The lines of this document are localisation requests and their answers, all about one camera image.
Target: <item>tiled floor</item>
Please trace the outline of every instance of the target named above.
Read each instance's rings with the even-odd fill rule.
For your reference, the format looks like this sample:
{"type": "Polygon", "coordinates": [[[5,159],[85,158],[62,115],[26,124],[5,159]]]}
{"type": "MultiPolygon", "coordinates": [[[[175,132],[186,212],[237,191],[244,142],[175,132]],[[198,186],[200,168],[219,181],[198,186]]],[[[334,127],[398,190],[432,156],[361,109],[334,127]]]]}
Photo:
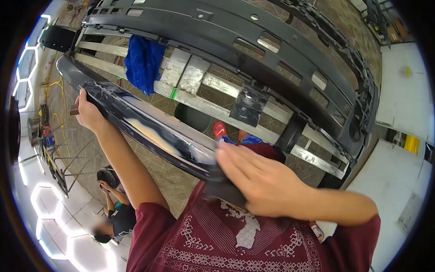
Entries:
{"type": "MultiPolygon", "coordinates": [[[[258,7],[267,10],[269,13],[281,18],[284,21],[288,18],[288,13],[286,11],[272,5],[268,1],[251,0],[250,2],[257,5],[258,7]]],[[[368,30],[368,28],[360,20],[359,12],[346,0],[317,0],[316,7],[319,11],[325,14],[328,19],[338,25],[340,30],[347,35],[351,42],[361,50],[363,56],[368,60],[371,71],[375,77],[375,82],[379,86],[381,78],[381,54],[379,51],[379,45],[372,36],[371,32],[368,30]]],[[[78,22],[81,22],[81,20],[73,20],[74,26],[76,26],[78,22]]],[[[323,45],[323,43],[317,38],[317,35],[313,30],[311,30],[309,27],[304,25],[296,18],[291,25],[307,39],[309,39],[314,45],[316,45],[325,55],[329,56],[355,89],[358,87],[356,78],[349,69],[349,67],[346,65],[346,63],[338,56],[338,54],[333,49],[327,48],[325,45],[323,45]]],[[[127,43],[123,44],[122,40],[120,39],[111,38],[104,41],[104,43],[108,44],[114,42],[118,43],[118,45],[127,46],[127,43]]],[[[100,57],[112,63],[118,63],[117,57],[113,55],[98,53],[97,57],[100,57]]],[[[122,58],[119,59],[119,63],[121,65],[123,64],[122,58]]],[[[176,101],[169,100],[168,98],[163,97],[159,94],[153,94],[146,97],[138,89],[133,87],[128,81],[118,81],[114,75],[108,74],[104,71],[98,71],[97,69],[95,69],[95,71],[100,73],[105,78],[120,84],[122,88],[130,91],[134,95],[138,96],[140,99],[143,99],[144,101],[156,106],[157,108],[165,111],[168,114],[174,114],[175,107],[177,106],[176,101]]],[[[209,72],[213,72],[215,74],[219,73],[219,71],[211,70],[209,70],[209,72]]],[[[59,78],[60,76],[56,68],[54,68],[51,74],[50,82],[58,81],[59,78]]],[[[205,86],[201,87],[199,94],[201,94],[203,97],[206,97],[208,100],[212,100],[213,102],[227,108],[231,107],[232,103],[234,102],[233,98],[218,95],[216,91],[212,89],[207,89],[205,86]]],[[[68,120],[69,108],[74,103],[76,97],[77,93],[75,92],[75,90],[71,86],[69,86],[68,83],[65,83],[64,103],[62,103],[62,91],[60,86],[52,86],[47,99],[50,114],[53,115],[56,113],[60,122],[68,120]]],[[[50,124],[52,127],[56,127],[59,125],[59,121],[56,116],[53,116],[53,118],[50,119],[50,124]]],[[[282,132],[285,127],[284,124],[274,121],[272,118],[268,118],[267,116],[261,117],[260,124],[271,130],[274,130],[277,133],[282,132]]],[[[71,138],[67,140],[68,148],[59,148],[59,155],[61,155],[62,157],[74,157],[78,155],[81,151],[80,156],[97,156],[97,158],[76,159],[69,169],[72,173],[78,173],[83,167],[83,173],[92,173],[98,171],[100,167],[109,164],[107,158],[101,151],[98,141],[93,133],[90,130],[81,127],[74,117],[66,122],[64,128],[76,128],[77,131],[74,133],[74,135],[71,136],[71,138]]],[[[227,126],[227,130],[230,137],[233,140],[236,140],[238,133],[237,129],[227,126]]],[[[71,133],[73,133],[73,131],[65,131],[64,135],[67,138],[71,135],[71,133]]],[[[54,134],[56,135],[57,142],[60,142],[64,139],[62,131],[58,130],[54,134]]],[[[212,130],[207,131],[206,134],[210,137],[213,136],[212,130]]],[[[131,148],[135,151],[136,155],[147,167],[153,178],[156,180],[157,185],[159,186],[164,197],[169,203],[171,212],[174,214],[174,216],[178,217],[184,206],[186,205],[188,196],[195,184],[198,182],[198,179],[154,155],[152,152],[150,152],[140,144],[137,144],[131,138],[126,136],[126,140],[128,141],[131,148]]],[[[307,141],[308,139],[302,136],[298,140],[298,144],[300,146],[305,146],[307,141]]],[[[330,159],[331,157],[328,152],[326,152],[314,143],[310,145],[310,148],[308,150],[324,159],[330,159]]],[[[64,160],[65,164],[68,164],[69,162],[70,159],[64,160]]],[[[324,172],[320,169],[304,161],[296,159],[293,156],[287,157],[286,165],[293,169],[305,183],[313,187],[319,184],[321,178],[324,175],[324,172]]],[[[101,192],[97,184],[95,173],[79,176],[78,182],[95,199],[105,204],[104,194],[101,192]]]]}

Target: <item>hand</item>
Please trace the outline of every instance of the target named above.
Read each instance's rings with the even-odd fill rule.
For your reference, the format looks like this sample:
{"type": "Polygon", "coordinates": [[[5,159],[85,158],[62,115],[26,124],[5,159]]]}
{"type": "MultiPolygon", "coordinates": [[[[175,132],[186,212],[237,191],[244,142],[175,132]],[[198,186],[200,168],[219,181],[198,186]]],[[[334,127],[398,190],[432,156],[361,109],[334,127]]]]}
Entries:
{"type": "Polygon", "coordinates": [[[101,186],[101,190],[103,191],[103,192],[110,192],[110,191],[112,191],[112,187],[110,187],[110,185],[109,184],[107,184],[107,182],[105,182],[105,181],[98,181],[98,184],[101,186]]]}
{"type": "Polygon", "coordinates": [[[255,215],[309,220],[316,191],[284,164],[267,159],[244,146],[219,143],[216,151],[226,176],[245,196],[255,215]]]}
{"type": "Polygon", "coordinates": [[[93,133],[97,133],[99,128],[107,123],[97,107],[86,100],[86,90],[80,89],[80,95],[76,99],[79,105],[79,114],[76,115],[77,121],[82,126],[89,128],[93,133]]]}

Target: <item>green tape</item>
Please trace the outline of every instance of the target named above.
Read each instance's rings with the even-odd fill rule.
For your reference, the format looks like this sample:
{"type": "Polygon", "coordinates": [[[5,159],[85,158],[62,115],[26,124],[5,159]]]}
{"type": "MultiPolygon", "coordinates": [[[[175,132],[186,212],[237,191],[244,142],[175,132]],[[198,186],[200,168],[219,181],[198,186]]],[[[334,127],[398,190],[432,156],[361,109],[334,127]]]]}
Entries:
{"type": "Polygon", "coordinates": [[[174,88],[172,89],[172,93],[171,93],[171,96],[169,97],[169,99],[174,99],[175,94],[177,93],[177,90],[178,90],[177,87],[174,87],[174,88]]]}

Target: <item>black t-shirt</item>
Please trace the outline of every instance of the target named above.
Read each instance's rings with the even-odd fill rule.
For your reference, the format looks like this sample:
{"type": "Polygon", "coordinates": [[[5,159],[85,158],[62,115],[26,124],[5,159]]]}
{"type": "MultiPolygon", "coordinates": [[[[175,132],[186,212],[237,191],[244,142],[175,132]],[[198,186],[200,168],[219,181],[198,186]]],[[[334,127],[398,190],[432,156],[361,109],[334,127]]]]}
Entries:
{"type": "Polygon", "coordinates": [[[136,211],[131,205],[121,204],[117,211],[109,210],[108,218],[113,223],[115,236],[124,236],[133,231],[136,225],[136,211]]]}

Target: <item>maroon t-shirt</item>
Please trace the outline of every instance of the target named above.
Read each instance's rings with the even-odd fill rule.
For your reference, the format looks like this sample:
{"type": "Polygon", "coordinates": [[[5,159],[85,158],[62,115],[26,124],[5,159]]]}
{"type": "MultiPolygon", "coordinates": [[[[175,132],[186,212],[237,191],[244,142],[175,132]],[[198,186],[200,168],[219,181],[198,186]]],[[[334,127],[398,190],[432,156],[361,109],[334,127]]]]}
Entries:
{"type": "Polygon", "coordinates": [[[378,215],[361,226],[338,226],[320,244],[308,222],[243,213],[223,201],[204,200],[204,189],[204,182],[196,185],[178,220],[160,205],[139,205],[128,272],[370,269],[378,215]]]}

